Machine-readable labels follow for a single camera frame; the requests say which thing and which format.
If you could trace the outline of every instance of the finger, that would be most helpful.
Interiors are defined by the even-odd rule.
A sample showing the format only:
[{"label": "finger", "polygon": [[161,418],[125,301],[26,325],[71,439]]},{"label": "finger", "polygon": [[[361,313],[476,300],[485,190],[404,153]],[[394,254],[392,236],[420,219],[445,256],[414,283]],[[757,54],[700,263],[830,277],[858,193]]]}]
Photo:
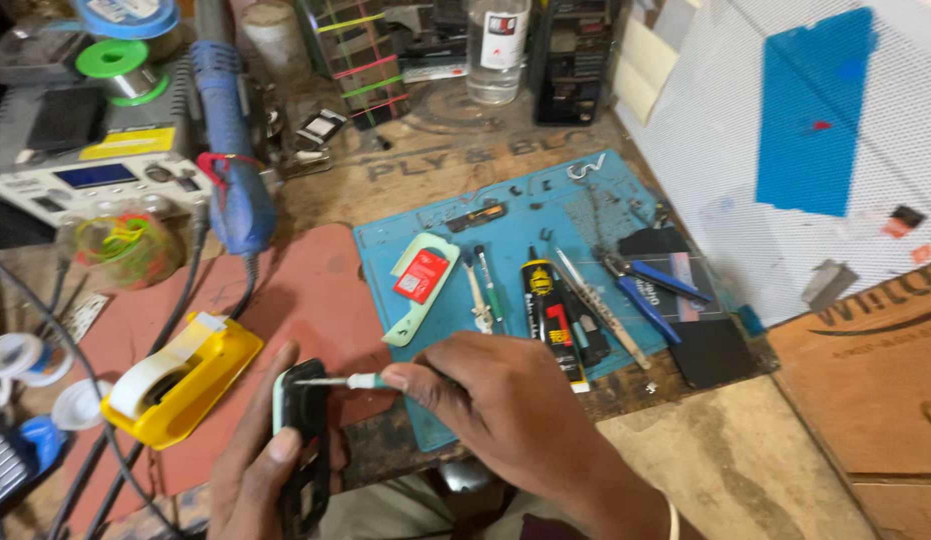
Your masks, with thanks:
[{"label": "finger", "polygon": [[274,516],[282,486],[289,481],[302,453],[302,436],[294,427],[282,427],[242,476],[242,490],[229,524],[250,524],[253,530],[236,531],[236,538],[262,538],[260,530]]},{"label": "finger", "polygon": [[482,424],[468,396],[430,368],[411,362],[393,363],[382,371],[382,380],[432,411],[463,441],[471,439]]},{"label": "finger", "polygon": [[268,365],[255,394],[248,402],[245,414],[232,434],[232,439],[212,471],[210,484],[214,505],[224,508],[235,503],[242,473],[265,446],[271,429],[271,395],[275,380],[297,359],[298,343],[290,341],[282,346],[279,354]]},{"label": "finger", "polygon": [[342,491],[341,470],[348,465],[348,452],[345,449],[345,435],[338,429],[329,429],[329,491],[332,495]]},{"label": "finger", "polygon": [[272,428],[272,387],[279,375],[291,368],[298,360],[298,343],[287,342],[279,350],[266,373],[262,375],[255,394],[248,402],[248,408],[235,428],[232,440],[222,453],[223,458],[235,460],[244,469],[262,449]]},{"label": "finger", "polygon": [[507,339],[506,336],[457,331],[451,337],[426,347],[412,361],[435,367],[468,390],[481,381],[487,381],[488,370],[497,357],[496,351],[501,350]]}]

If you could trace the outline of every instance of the blue silicone mat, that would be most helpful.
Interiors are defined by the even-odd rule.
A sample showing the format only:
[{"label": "blue silicone mat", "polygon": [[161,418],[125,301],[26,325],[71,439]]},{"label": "blue silicone mat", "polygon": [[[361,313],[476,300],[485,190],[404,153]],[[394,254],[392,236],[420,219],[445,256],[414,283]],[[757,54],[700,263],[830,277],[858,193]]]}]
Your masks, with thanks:
[{"label": "blue silicone mat", "polygon": [[[569,178],[567,167],[575,166],[578,170],[585,164],[595,164],[601,154],[604,154],[601,170],[589,172],[586,179]],[[513,187],[521,191],[521,195],[509,192]],[[589,187],[596,194],[594,200],[589,195]],[[444,225],[448,219],[484,208],[489,199],[505,203],[507,215],[456,233],[449,232]],[[629,201],[634,205],[634,201],[638,201],[636,212],[643,216],[642,219],[637,219],[629,211]],[[541,207],[532,209],[530,205],[533,204]],[[615,152],[607,150],[496,183],[480,189],[478,193],[468,193],[356,227],[355,238],[383,334],[410,308],[407,298],[392,291],[397,277],[389,272],[411,240],[419,233],[428,232],[459,245],[463,251],[472,250],[478,243],[483,244],[489,271],[503,303],[508,333],[526,338],[529,328],[523,308],[519,267],[528,260],[530,245],[540,256],[554,258],[550,244],[539,237],[543,229],[552,230],[551,244],[565,251],[585,279],[599,290],[642,351],[651,355],[665,349],[665,341],[618,292],[611,276],[593,260],[590,253],[592,246],[600,241],[606,248],[614,250],[618,239],[647,227],[654,206],[655,198],[651,192],[642,186]],[[479,268],[477,276],[480,285],[484,286]],[[453,332],[476,331],[475,316],[471,312],[473,307],[468,276],[459,260],[411,343],[405,347],[389,346],[392,359],[408,362],[417,352]],[[606,338],[612,346],[612,354],[602,363],[585,370],[590,381],[634,362],[610,334],[606,333]],[[406,405],[415,439],[424,452],[456,440],[456,436],[432,413],[409,399]]]}]

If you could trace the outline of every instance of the black glue tube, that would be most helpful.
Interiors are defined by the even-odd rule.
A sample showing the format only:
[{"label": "black glue tube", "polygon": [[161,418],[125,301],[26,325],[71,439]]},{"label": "black glue tube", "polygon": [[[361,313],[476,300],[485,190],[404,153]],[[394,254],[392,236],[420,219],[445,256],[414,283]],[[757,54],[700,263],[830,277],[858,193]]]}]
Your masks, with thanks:
[{"label": "black glue tube", "polygon": [[538,258],[535,248],[531,246],[529,259],[521,268],[529,337],[540,340],[552,349],[558,366],[565,372],[574,392],[588,392],[588,381],[572,342],[569,319],[562,306],[562,298],[555,290],[552,264]]}]

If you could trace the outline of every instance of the wrist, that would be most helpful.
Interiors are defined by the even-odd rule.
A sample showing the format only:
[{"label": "wrist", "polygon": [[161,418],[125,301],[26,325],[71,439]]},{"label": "wrist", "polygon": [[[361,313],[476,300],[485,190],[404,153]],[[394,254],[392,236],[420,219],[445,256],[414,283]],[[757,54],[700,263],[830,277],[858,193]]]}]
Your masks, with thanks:
[{"label": "wrist", "polygon": [[578,489],[557,502],[597,539],[669,537],[669,504],[633,472],[603,438],[603,450],[584,455],[588,473]]}]

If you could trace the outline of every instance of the red rubber mat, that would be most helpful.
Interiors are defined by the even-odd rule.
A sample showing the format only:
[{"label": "red rubber mat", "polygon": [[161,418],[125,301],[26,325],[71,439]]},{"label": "red rubber mat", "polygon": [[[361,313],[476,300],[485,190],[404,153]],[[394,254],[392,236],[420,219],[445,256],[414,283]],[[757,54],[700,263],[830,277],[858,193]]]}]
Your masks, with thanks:
[{"label": "red rubber mat", "polygon": [[[188,439],[161,452],[146,448],[135,473],[149,490],[164,495],[206,483],[216,458],[225,448],[245,411],[268,362],[283,343],[297,339],[300,361],[322,359],[332,374],[378,371],[391,362],[379,340],[382,327],[368,285],[360,277],[361,261],[349,227],[340,224],[313,228],[285,246],[264,253],[256,294],[240,322],[266,342],[265,349]],[[117,293],[89,329],[80,346],[96,371],[116,380],[148,352],[185,285],[187,268],[164,282],[140,291]],[[225,255],[204,262],[196,278],[197,290],[187,313],[230,313],[245,289],[239,256]],[[175,336],[185,322],[180,323]],[[76,381],[85,374],[76,367]],[[330,423],[344,426],[387,410],[395,394],[387,391],[337,392],[330,400]],[[68,484],[99,436],[100,429],[78,434],[65,461]],[[120,432],[126,449],[132,438]],[[119,468],[111,449],[99,461],[70,521],[74,532],[85,531],[99,509]],[[109,521],[143,505],[125,486]]]}]

